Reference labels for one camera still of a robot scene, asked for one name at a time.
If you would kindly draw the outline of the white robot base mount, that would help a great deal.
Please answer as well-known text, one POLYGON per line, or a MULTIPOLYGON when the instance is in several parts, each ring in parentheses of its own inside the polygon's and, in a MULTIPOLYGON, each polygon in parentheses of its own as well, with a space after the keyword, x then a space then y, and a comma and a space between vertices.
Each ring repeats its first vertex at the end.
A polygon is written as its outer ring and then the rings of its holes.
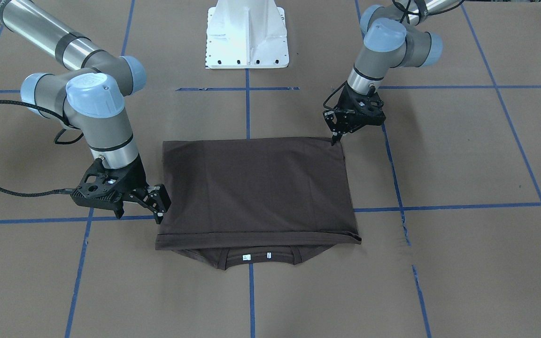
POLYGON ((207 20, 207 69, 288 67, 286 15, 274 0, 219 0, 207 20))

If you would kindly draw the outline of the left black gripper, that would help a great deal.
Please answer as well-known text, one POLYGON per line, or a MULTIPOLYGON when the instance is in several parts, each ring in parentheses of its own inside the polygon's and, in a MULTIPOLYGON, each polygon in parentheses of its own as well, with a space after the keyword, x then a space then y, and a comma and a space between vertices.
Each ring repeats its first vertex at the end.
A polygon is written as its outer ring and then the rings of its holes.
POLYGON ((354 133, 364 126, 384 124, 386 115, 383 106, 384 101, 374 86, 368 94, 360 94, 348 84, 340 85, 323 103, 323 117, 332 132, 332 146, 346 133, 354 133))

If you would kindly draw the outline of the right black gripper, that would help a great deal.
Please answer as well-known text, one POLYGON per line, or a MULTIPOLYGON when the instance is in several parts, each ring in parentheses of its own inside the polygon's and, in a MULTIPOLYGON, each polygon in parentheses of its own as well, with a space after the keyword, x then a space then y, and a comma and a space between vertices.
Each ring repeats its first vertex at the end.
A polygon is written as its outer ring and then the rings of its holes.
POLYGON ((113 209, 117 220, 124 215, 123 203, 134 202, 150 210, 158 225, 171 206, 164 184, 148 186, 140 157, 120 169, 105 168, 101 158, 95 159, 71 193, 71 199, 78 206, 113 209))

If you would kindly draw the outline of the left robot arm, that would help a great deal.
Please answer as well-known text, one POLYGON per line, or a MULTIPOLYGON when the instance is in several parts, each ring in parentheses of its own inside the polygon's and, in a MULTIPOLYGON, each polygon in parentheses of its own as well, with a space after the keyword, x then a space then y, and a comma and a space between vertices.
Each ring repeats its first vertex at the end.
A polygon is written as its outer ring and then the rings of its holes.
POLYGON ((323 104, 332 144, 365 126, 384 124, 379 88, 389 69, 435 64, 442 56, 443 40, 438 34, 419 31, 417 26, 461 4, 460 0, 394 0, 390 6, 374 5, 365 10, 359 19, 361 51, 348 79, 337 88, 337 103, 332 107, 323 104))

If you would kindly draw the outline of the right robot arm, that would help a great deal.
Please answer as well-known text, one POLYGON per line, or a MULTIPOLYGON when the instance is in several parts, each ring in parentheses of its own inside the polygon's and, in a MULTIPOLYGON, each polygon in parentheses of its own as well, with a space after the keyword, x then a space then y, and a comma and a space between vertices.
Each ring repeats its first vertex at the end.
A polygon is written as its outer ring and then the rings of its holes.
POLYGON ((157 224, 171 206, 163 184, 150 185, 126 111, 125 99, 142 90, 147 74, 133 56, 113 56, 31 0, 0 0, 0 26, 52 56, 67 72, 34 73, 21 85, 21 100, 0 104, 27 107, 54 119, 62 131, 81 131, 93 156, 75 188, 20 193, 18 197, 69 195, 78 206, 111 210, 122 218, 126 202, 150 210, 157 224))

